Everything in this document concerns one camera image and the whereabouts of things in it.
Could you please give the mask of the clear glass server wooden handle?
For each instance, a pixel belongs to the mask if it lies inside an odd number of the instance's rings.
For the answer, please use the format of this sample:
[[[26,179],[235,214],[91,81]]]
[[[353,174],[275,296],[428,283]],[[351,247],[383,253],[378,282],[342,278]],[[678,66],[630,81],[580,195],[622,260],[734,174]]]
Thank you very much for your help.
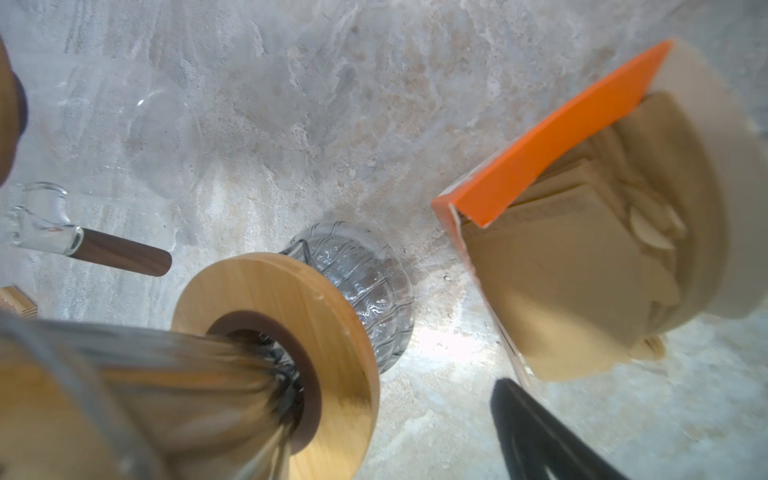
[[[165,249],[99,231],[102,207],[158,213],[198,177],[198,123],[172,82],[54,81],[27,91],[29,122],[7,194],[8,241],[151,277],[171,269]]]

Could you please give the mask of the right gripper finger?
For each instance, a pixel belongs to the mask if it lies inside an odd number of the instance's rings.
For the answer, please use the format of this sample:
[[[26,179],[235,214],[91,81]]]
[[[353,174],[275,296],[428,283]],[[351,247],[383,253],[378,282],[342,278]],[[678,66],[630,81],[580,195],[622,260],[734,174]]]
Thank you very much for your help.
[[[496,381],[490,409],[512,479],[623,479],[515,381]]]

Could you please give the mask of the grey glass dripper cone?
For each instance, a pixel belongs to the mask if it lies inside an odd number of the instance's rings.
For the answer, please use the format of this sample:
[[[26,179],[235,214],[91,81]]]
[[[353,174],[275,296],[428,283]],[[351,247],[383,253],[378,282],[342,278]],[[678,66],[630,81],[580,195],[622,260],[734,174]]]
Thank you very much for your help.
[[[5,479],[284,479],[298,375],[257,334],[1,317]]]

